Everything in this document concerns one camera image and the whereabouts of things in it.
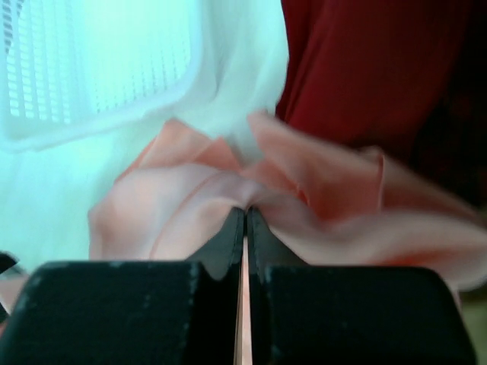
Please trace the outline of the pink pleated skirt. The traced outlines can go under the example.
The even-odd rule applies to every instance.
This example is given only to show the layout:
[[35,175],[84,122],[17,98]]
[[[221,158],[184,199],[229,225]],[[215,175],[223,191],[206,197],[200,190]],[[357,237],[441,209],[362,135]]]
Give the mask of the pink pleated skirt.
[[[247,214],[311,266],[393,266],[434,271],[457,295],[486,280],[486,225],[462,201],[375,148],[353,151],[289,129],[266,114],[249,119],[262,151],[242,165],[222,139],[177,120],[90,210],[85,261],[183,261],[244,213],[234,361],[252,360]],[[11,315],[30,276],[1,283]]]

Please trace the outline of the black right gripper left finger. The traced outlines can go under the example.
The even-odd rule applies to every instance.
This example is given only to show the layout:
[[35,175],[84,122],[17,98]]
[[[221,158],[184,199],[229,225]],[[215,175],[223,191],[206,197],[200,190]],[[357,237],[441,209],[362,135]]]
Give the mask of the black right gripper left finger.
[[244,213],[183,261],[41,265],[1,336],[3,364],[231,364]]

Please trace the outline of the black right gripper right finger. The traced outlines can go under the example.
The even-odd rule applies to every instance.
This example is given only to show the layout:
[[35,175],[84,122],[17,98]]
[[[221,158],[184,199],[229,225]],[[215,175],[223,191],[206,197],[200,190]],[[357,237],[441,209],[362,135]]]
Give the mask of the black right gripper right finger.
[[247,214],[255,364],[475,364],[457,303],[432,270],[311,266]]

